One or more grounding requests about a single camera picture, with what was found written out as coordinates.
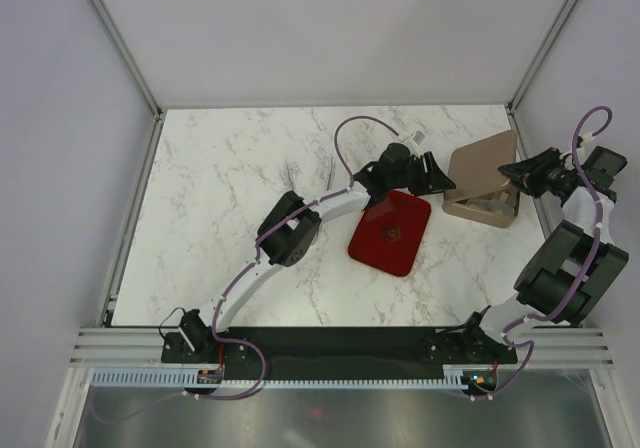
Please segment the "gold box lid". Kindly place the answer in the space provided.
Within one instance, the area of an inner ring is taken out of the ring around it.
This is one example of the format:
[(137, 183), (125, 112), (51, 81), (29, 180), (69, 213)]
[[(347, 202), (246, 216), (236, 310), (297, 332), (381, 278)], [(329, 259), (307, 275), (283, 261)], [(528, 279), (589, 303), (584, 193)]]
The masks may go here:
[(511, 130), (457, 148), (451, 155), (448, 177), (456, 187), (444, 199), (459, 202), (506, 189), (509, 178), (498, 171), (516, 161), (517, 137)]

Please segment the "gold chocolate box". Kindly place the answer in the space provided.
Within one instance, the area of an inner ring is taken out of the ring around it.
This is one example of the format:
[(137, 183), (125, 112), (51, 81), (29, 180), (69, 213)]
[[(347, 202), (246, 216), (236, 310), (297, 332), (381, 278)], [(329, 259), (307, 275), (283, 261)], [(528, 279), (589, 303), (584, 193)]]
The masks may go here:
[(520, 195), (512, 190), (465, 200), (444, 200), (443, 211), (451, 216), (506, 229), (519, 214)]

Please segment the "steel kitchen tongs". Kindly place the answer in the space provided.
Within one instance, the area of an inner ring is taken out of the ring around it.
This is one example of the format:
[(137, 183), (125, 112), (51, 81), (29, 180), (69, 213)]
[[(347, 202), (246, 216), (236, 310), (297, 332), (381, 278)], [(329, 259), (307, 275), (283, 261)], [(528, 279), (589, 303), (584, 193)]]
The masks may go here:
[[(287, 183), (287, 187), (292, 191), (296, 190), (295, 174), (298, 171), (299, 169), (297, 168), (297, 165), (294, 162), (289, 162), (288, 160), (285, 161), (286, 183)], [(328, 191), (329, 189), (332, 188), (334, 173), (335, 173), (335, 158), (331, 157), (329, 161), (328, 171), (323, 177), (323, 180), (325, 182), (325, 186), (324, 186), (325, 191)]]

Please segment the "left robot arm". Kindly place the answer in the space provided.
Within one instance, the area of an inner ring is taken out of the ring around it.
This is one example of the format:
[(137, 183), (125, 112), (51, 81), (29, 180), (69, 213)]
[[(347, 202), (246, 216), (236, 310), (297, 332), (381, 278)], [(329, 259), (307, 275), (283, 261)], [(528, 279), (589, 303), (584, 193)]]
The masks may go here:
[(303, 259), (323, 224), (383, 202), (394, 190), (415, 196), (441, 194), (456, 184), (438, 166), (432, 153), (413, 154), (391, 143), (379, 159), (365, 165), (350, 184), (306, 200), (289, 191), (282, 195), (257, 231), (248, 259), (227, 286), (201, 307), (182, 308), (175, 332), (162, 336), (163, 349), (184, 350), (197, 362), (208, 362), (224, 340), (239, 310), (275, 274)]

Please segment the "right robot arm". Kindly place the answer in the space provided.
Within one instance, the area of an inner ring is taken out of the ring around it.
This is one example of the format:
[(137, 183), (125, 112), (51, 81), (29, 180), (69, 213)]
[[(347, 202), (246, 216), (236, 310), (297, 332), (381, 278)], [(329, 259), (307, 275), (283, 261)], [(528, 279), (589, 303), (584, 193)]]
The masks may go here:
[(470, 316), (456, 340), (463, 359), (480, 362), (494, 343), (512, 346), (530, 328), (586, 318), (629, 261), (609, 233), (617, 200), (611, 186), (627, 164), (624, 156), (598, 146), (581, 164), (549, 148), (499, 167), (519, 192), (558, 198), (563, 219), (517, 278), (515, 295)]

